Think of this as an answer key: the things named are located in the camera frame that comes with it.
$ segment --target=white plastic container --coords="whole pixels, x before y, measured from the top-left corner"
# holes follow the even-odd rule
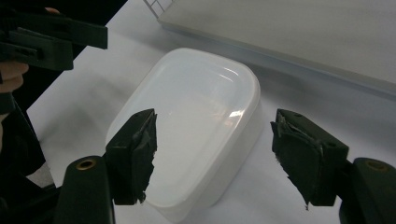
[[[260,85],[241,63],[193,50],[166,54],[140,83],[107,133],[154,108],[158,151],[146,202],[171,222],[214,204],[259,137]]]

